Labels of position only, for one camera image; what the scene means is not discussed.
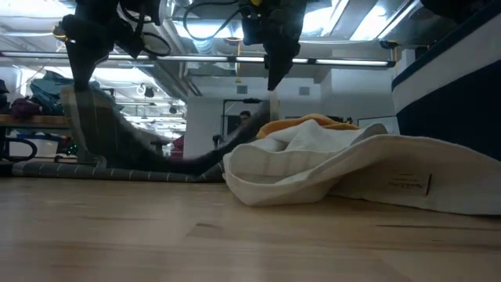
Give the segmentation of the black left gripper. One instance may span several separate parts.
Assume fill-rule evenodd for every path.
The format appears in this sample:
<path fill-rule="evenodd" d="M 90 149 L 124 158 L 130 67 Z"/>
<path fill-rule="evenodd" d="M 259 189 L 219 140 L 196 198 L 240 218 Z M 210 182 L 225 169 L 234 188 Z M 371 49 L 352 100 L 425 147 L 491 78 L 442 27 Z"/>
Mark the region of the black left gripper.
<path fill-rule="evenodd" d="M 145 49 L 141 31 L 134 31 L 132 25 L 119 16 L 113 16 L 102 25 L 67 15 L 61 21 L 61 27 L 66 37 L 74 40 L 65 45 L 76 91 L 88 89 L 95 68 L 108 59 L 115 45 L 133 58 Z"/>

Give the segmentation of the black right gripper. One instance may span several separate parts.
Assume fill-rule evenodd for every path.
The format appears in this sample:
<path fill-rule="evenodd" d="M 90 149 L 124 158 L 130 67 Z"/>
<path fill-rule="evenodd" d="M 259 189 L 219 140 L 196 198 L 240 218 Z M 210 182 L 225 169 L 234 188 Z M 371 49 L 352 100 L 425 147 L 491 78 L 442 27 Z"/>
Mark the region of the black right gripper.
<path fill-rule="evenodd" d="M 265 44 L 268 90 L 273 91 L 294 65 L 307 0 L 239 0 L 243 43 Z"/>

